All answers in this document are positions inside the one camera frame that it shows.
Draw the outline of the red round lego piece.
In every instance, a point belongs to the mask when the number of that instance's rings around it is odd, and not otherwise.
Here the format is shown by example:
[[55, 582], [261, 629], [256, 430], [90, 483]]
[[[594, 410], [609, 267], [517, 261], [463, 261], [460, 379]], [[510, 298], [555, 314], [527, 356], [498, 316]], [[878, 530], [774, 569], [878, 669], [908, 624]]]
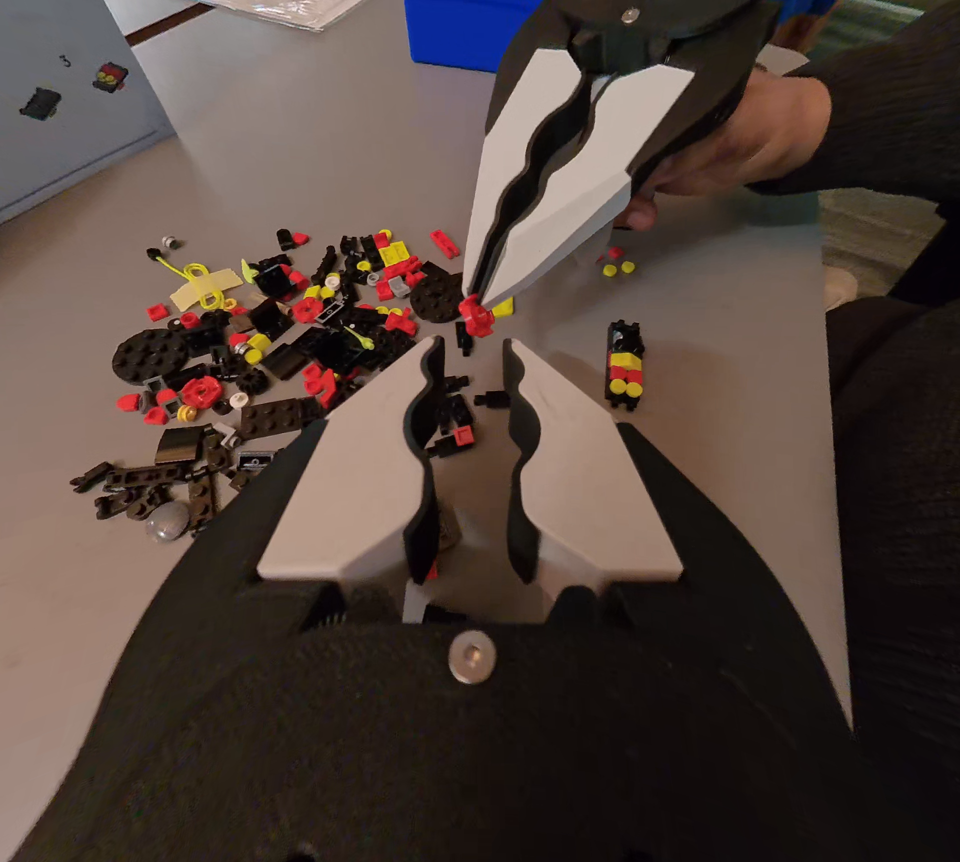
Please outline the red round lego piece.
[[458, 308], [464, 330], [469, 337], [481, 339], [494, 333], [496, 316], [479, 302], [478, 293], [467, 296]]

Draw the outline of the person's dark clothed torso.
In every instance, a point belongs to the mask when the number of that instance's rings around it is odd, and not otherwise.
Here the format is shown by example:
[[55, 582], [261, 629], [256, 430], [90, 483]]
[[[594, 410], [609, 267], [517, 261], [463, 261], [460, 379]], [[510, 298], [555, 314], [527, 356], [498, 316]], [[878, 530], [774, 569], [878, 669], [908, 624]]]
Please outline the person's dark clothed torso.
[[892, 292], [825, 321], [854, 727], [958, 860], [958, 201], [937, 213]]

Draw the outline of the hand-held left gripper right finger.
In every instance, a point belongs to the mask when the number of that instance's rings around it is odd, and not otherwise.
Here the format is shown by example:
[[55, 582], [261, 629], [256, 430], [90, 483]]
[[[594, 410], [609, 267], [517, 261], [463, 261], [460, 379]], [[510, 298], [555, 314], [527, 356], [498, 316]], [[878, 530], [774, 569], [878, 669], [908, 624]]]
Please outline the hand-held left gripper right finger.
[[507, 551], [551, 601], [570, 587], [674, 583], [680, 557], [611, 415], [520, 340], [503, 343], [510, 475]]

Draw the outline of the pale shoe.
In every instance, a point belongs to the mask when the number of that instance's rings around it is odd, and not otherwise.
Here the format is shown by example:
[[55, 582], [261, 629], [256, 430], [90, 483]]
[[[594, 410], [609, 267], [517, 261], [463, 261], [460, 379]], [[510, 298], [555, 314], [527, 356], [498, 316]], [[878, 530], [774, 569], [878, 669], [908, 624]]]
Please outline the pale shoe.
[[858, 279], [846, 268], [823, 265], [822, 276], [822, 299], [825, 313], [857, 299], [859, 291]]

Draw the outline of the person's right hand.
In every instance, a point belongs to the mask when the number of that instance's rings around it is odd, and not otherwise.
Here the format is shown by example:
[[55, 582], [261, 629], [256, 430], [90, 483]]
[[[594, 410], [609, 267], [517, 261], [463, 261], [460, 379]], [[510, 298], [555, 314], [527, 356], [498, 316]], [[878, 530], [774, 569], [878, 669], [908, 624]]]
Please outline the person's right hand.
[[830, 92], [819, 79], [755, 69], [726, 122], [662, 160], [614, 219], [614, 227], [651, 229], [659, 194], [713, 197], [793, 172], [810, 161], [823, 141], [832, 108]]

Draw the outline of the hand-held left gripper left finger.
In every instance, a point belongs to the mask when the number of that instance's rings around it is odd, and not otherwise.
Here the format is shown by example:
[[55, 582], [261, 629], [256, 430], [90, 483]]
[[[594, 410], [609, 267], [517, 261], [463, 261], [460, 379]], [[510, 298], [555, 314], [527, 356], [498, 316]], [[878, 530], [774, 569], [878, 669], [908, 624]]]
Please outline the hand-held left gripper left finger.
[[322, 420], [257, 565], [257, 594], [318, 599], [320, 620], [379, 601], [425, 620], [425, 582], [459, 544], [427, 447], [446, 395], [446, 344], [425, 336]]

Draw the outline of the pile of lego pieces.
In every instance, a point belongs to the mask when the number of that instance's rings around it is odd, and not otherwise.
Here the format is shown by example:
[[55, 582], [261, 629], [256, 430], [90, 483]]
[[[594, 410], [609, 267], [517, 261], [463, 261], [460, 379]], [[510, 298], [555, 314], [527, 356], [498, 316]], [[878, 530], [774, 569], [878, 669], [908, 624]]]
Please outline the pile of lego pieces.
[[182, 285], [170, 304], [147, 309], [151, 326], [116, 347], [111, 370], [129, 387], [116, 408], [161, 429], [153, 461], [102, 460], [72, 478], [74, 494], [97, 491], [97, 520], [151, 520], [158, 540], [197, 536], [218, 512], [218, 486], [236, 494], [281, 449], [250, 444], [294, 436], [390, 367], [425, 325], [451, 324], [469, 356], [461, 278], [422, 260], [390, 230], [343, 235], [317, 268], [295, 267], [305, 232], [280, 228], [279, 252], [211, 269], [173, 264], [184, 242], [165, 237], [150, 261]]

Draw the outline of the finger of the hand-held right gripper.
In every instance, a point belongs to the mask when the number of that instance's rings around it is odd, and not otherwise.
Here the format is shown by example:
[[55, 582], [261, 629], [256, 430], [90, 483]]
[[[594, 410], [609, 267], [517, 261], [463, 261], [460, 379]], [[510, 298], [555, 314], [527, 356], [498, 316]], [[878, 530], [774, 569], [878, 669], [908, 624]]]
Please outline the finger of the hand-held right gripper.
[[693, 79], [691, 70], [653, 65], [606, 83], [582, 148], [550, 173], [543, 194], [510, 228], [480, 291], [484, 307], [529, 287], [626, 206], [631, 161]]
[[582, 136], [592, 79], [566, 49], [534, 50], [486, 131], [462, 263], [462, 292], [487, 299], [511, 230], [534, 208], [560, 153]]

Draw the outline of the black red yellow lego assembly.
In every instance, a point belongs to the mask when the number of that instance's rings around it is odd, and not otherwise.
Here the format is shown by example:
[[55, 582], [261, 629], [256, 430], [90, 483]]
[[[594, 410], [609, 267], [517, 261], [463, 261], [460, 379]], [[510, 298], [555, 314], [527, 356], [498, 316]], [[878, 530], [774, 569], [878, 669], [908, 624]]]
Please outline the black red yellow lego assembly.
[[604, 399], [613, 409], [634, 412], [643, 396], [645, 344], [638, 323], [620, 318], [606, 332]]

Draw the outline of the grey lego instruction booklet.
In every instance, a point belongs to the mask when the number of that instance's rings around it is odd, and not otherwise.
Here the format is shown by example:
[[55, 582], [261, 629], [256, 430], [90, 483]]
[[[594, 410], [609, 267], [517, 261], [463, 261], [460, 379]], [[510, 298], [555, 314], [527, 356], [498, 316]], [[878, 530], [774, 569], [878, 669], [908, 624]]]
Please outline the grey lego instruction booklet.
[[175, 135], [104, 0], [1, 0], [1, 221]]

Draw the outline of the person's dark sleeved right forearm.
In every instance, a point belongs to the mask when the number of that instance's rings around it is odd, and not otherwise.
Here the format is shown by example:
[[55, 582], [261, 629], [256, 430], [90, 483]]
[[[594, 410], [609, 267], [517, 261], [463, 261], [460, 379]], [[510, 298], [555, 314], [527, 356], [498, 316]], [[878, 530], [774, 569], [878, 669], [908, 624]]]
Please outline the person's dark sleeved right forearm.
[[816, 79], [831, 114], [818, 148], [785, 175], [750, 185], [786, 196], [842, 188], [959, 199], [959, 1], [924, 13], [881, 43], [789, 73]]

